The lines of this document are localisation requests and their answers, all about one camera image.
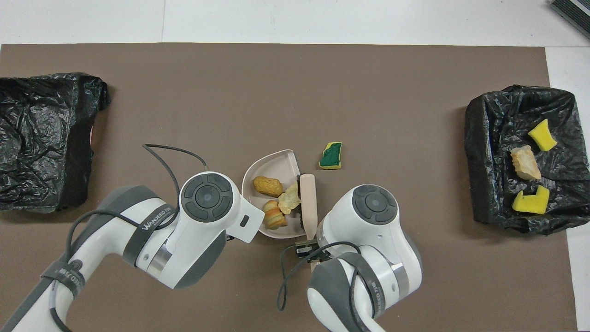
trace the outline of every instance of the green and yellow sponge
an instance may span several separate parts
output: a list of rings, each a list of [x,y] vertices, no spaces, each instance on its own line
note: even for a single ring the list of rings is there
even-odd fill
[[[339,170],[340,169],[340,151],[342,150],[342,142],[330,142],[326,145],[322,159],[320,159],[320,167],[324,170]]]

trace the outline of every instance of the gray circular joint cap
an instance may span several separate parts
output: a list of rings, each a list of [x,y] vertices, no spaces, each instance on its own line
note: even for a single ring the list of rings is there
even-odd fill
[[[201,174],[192,178],[181,193],[181,206],[198,222],[210,223],[226,215],[234,195],[231,184],[219,174]]]
[[[388,224],[398,215],[394,196],[373,184],[361,185],[353,191],[352,207],[361,219],[375,225]]]

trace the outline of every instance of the food item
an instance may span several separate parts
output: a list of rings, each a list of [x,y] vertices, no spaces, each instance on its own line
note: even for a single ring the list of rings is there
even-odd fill
[[[342,150],[342,142],[331,142],[326,145],[322,159],[320,159],[320,167],[324,170],[339,170],[340,169],[340,150]]]
[[[537,161],[530,150],[530,145],[525,145],[520,148],[513,148],[510,150],[512,156],[512,164],[516,170],[516,175],[525,180],[540,180],[541,172],[537,167]]]
[[[259,176],[254,178],[254,188],[257,192],[273,197],[281,196],[283,185],[281,181],[275,178]]]
[[[535,140],[541,151],[549,151],[557,144],[549,132],[549,121],[547,119],[541,121],[533,130],[529,131],[529,136]]]
[[[284,194],[278,197],[278,207],[284,214],[291,213],[291,210],[295,209],[300,203],[301,200],[297,193],[297,182],[292,184]]]
[[[512,203],[512,209],[519,212],[544,214],[549,202],[549,189],[540,185],[535,195],[526,195],[521,190]]]
[[[277,229],[287,225],[287,220],[281,209],[278,207],[278,203],[275,200],[270,200],[262,206],[264,211],[264,225],[267,229]]]

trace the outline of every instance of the brown mat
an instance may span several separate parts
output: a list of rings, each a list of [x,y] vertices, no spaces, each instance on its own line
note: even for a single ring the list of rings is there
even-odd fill
[[[379,184],[424,260],[420,289],[378,319],[388,331],[575,330],[565,232],[522,236],[472,221],[463,114],[511,84],[548,86],[542,48],[390,45],[4,45],[0,76],[84,71],[111,88],[94,129],[89,199],[49,216],[2,213],[0,323],[65,245],[72,220],[121,185],[173,185],[141,143],[199,153],[241,186],[246,169],[290,148],[316,175],[319,214],[348,189]],[[343,167],[317,167],[342,141]],[[179,179],[201,167],[162,152]],[[107,257],[73,303],[74,331],[324,331],[307,304],[309,269],[278,313],[278,256],[289,240],[234,240],[196,285],[171,291]],[[295,259],[290,257],[288,266]]]

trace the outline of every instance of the beige food piece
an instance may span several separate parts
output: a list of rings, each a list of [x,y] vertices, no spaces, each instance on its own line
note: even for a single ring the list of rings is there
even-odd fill
[[[525,180],[541,179],[541,172],[537,167],[537,161],[529,145],[512,149],[510,155],[512,156],[512,164],[516,170],[516,175]]]
[[[295,209],[300,203],[301,200],[297,194],[297,182],[287,188],[284,194],[278,197],[278,207],[284,214],[291,213],[291,210]]]
[[[281,209],[278,207],[277,201],[270,200],[266,202],[264,206],[262,206],[262,211],[264,211],[264,225],[266,229],[277,229],[281,226],[287,225],[287,220]]]
[[[254,189],[261,194],[273,197],[281,196],[283,193],[283,185],[281,181],[263,176],[254,178]]]

